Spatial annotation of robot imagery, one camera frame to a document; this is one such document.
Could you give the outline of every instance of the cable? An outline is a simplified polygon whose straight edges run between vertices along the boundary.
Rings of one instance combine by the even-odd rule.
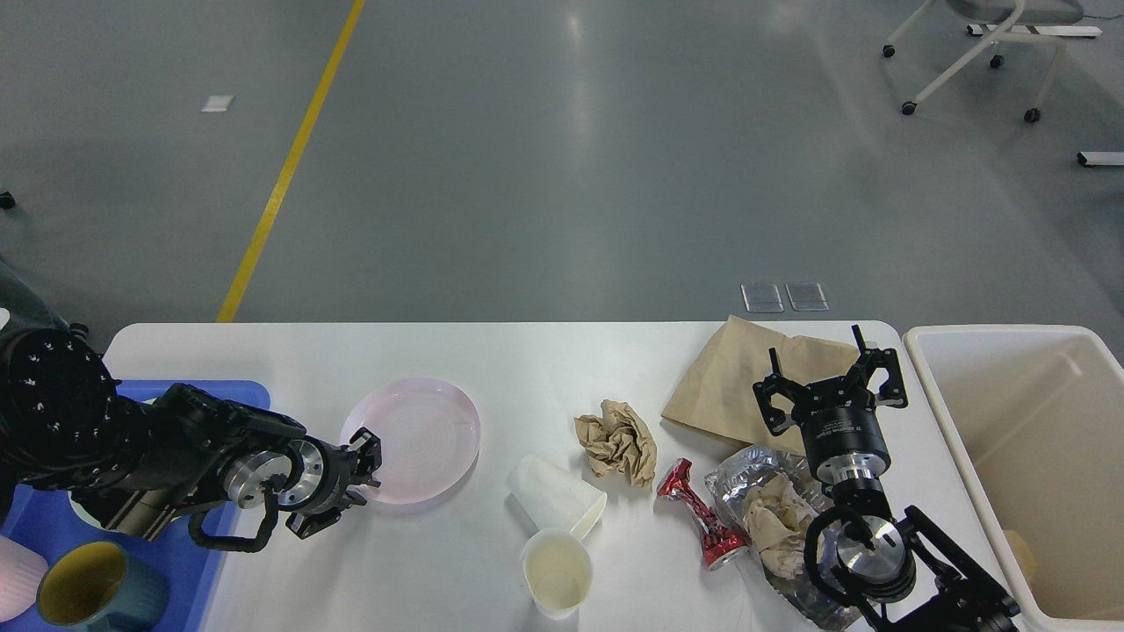
[[[188,535],[191,536],[191,540],[196,544],[203,549],[233,551],[236,553],[256,553],[261,551],[270,543],[270,536],[273,534],[273,527],[278,525],[278,515],[280,514],[278,509],[278,495],[273,490],[273,484],[268,480],[263,482],[262,491],[265,494],[265,517],[262,518],[262,524],[257,525],[257,535],[254,538],[207,534],[203,531],[203,520],[207,517],[209,509],[191,514],[191,520],[188,521]]]

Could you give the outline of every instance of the yellow floor line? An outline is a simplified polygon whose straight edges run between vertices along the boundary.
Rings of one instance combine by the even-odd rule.
[[[297,130],[297,137],[292,141],[289,155],[284,159],[284,165],[281,166],[278,181],[273,184],[273,192],[270,193],[270,200],[265,204],[265,210],[262,211],[262,218],[257,222],[254,236],[250,240],[246,254],[242,256],[242,264],[238,265],[238,272],[234,276],[230,289],[226,292],[226,299],[223,301],[223,308],[218,313],[218,318],[215,319],[216,323],[230,323],[238,314],[242,297],[246,294],[246,287],[250,286],[250,278],[254,276],[257,260],[262,256],[262,249],[265,247],[265,241],[269,240],[270,231],[273,229],[273,222],[281,209],[281,202],[284,201],[284,195],[289,190],[292,174],[297,171],[297,165],[300,164],[300,156],[305,153],[305,145],[308,144],[308,138],[312,135],[312,127],[316,126],[316,119],[320,116],[320,107],[324,106],[324,99],[328,96],[328,89],[332,88],[332,80],[336,76],[339,60],[343,58],[344,51],[347,49],[347,43],[351,40],[352,31],[355,30],[355,22],[359,21],[359,15],[363,11],[364,2],[365,0],[355,0],[352,3],[347,21],[344,22],[344,28],[339,31],[339,39],[336,40],[336,47],[332,49],[332,57],[328,58],[328,65],[325,66],[324,74],[320,75],[320,84],[316,87],[312,101],[308,105],[308,110],[305,111],[305,119],[300,121],[300,129]]]

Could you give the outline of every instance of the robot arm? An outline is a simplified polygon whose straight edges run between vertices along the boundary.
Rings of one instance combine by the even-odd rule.
[[[859,358],[846,374],[800,385],[781,373],[770,350],[772,373],[753,385],[761,415],[771,434],[800,430],[813,476],[835,505],[808,527],[804,568],[812,583],[836,602],[855,606],[878,632],[1008,632],[1018,604],[917,507],[895,520],[879,477],[890,467],[874,409],[908,405],[901,368],[892,349],[868,349],[859,326],[852,327]],[[888,373],[878,394],[867,383],[878,369]],[[777,395],[792,403],[786,414],[772,405]],[[822,561],[819,534],[839,523],[837,553]],[[943,557],[934,556],[925,538]],[[896,622],[886,604],[906,598],[922,560],[936,576],[937,594]],[[881,614],[874,604],[881,606]]]
[[[252,552],[280,512],[308,538],[366,504],[351,486],[379,485],[381,446],[365,428],[336,446],[290,417],[188,385],[147,405],[116,383],[80,336],[29,329],[0,341],[0,511],[13,481],[66,489],[106,530],[155,540],[190,516],[196,543]],[[202,531],[206,513],[225,503],[266,506],[256,538]]]

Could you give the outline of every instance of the mug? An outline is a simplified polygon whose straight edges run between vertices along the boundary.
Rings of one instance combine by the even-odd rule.
[[[90,542],[47,570],[36,605],[66,630],[143,632],[167,607],[167,580],[112,542]]]

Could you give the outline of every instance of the brown paper bag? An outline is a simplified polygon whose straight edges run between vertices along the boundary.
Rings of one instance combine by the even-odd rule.
[[[800,431],[792,427],[780,436],[771,435],[753,396],[753,383],[772,372],[770,347],[777,349],[785,377],[800,383],[842,376],[859,358],[859,350],[850,344],[788,337],[731,316],[679,381],[663,416],[737,441],[804,454]],[[773,406],[790,408],[782,397],[776,397]]]

